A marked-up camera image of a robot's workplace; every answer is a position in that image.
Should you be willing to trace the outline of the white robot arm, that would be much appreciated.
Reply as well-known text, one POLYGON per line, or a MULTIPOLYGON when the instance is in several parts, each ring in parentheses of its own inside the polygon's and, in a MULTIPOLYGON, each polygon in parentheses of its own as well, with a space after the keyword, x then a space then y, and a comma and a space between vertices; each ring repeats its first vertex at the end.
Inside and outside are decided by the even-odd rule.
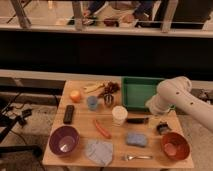
POLYGON ((192 83, 187 77, 165 79, 157 85, 156 94, 146 101, 145 106, 152 114, 163 115, 174 105, 213 132, 213 105, 193 96, 191 89, 192 83))

